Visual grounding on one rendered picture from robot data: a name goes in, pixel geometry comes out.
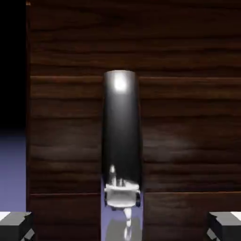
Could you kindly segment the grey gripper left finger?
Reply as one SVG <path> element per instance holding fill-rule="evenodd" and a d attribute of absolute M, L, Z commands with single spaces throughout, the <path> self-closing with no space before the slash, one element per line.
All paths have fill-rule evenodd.
<path fill-rule="evenodd" d="M 35 241 L 33 213 L 0 211 L 0 241 Z"/>

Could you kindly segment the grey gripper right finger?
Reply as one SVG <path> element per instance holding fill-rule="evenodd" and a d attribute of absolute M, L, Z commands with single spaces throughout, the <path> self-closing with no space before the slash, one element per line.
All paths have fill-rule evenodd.
<path fill-rule="evenodd" d="M 241 241 L 241 211 L 209 212 L 207 241 Z"/>

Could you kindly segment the dark wood cabinet door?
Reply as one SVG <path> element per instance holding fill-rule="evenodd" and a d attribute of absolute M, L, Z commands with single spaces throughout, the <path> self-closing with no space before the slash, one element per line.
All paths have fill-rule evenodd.
<path fill-rule="evenodd" d="M 241 76 L 241 0 L 31 0 L 32 75 Z"/>
<path fill-rule="evenodd" d="M 100 241 L 100 195 L 32 194 L 38 241 Z M 207 214 L 241 211 L 241 192 L 147 193 L 144 241 L 203 241 Z"/>
<path fill-rule="evenodd" d="M 147 192 L 241 191 L 241 79 L 141 78 Z M 100 190 L 102 78 L 31 79 L 30 192 Z"/>

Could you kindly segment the dark wood cabinet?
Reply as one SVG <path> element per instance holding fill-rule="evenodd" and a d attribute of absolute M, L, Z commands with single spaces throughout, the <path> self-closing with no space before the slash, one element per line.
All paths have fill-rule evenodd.
<path fill-rule="evenodd" d="M 103 74 L 137 73 L 144 241 L 241 211 L 241 0 L 27 0 L 27 208 L 38 241 L 100 241 Z"/>

